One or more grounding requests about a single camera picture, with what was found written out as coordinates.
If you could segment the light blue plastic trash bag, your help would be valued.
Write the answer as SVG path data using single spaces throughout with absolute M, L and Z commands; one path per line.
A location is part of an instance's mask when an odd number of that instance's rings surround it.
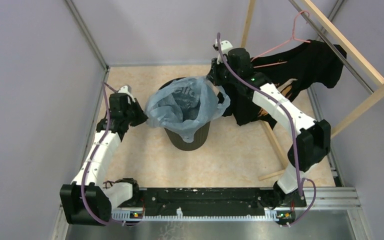
M 179 135 L 183 142 L 192 143 L 198 130 L 220 118 L 231 104 L 224 88 L 216 89 L 222 100 L 205 76 L 175 79 L 148 98 L 144 108 L 146 124 L 167 129 Z

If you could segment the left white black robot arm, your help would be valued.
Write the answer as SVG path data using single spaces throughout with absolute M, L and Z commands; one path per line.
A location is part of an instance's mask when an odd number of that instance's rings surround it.
M 70 225 L 105 226 L 112 222 L 112 211 L 125 203 L 140 202 L 136 180 L 124 178 L 104 189 L 105 176 L 115 151 L 130 127 L 147 120 L 138 100 L 129 90 L 120 89 L 106 101 L 106 116 L 94 134 L 90 152 L 71 183 L 62 185 L 59 196 Z

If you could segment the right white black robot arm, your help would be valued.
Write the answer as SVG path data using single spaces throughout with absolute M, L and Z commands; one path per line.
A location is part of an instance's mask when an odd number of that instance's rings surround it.
M 330 152 L 331 125 L 326 120 L 317 121 L 292 104 L 263 73 L 251 65 L 250 54 L 245 48 L 212 46 L 217 56 L 211 60 L 207 78 L 222 86 L 230 97 L 224 116 L 231 116 L 243 98 L 248 106 L 265 110 L 270 117 L 291 135 L 292 146 L 287 153 L 289 163 L 273 186 L 273 200 L 287 206 L 294 198 L 294 191 L 302 192 L 302 179 L 313 166 Z

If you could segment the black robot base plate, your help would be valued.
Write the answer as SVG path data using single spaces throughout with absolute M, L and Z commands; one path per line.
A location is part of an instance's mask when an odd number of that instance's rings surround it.
M 293 195 L 273 188 L 141 188 L 120 208 L 138 208 L 146 217 L 174 216 L 180 209 L 186 217 L 242 217 L 264 215 L 265 209 L 291 207 Z

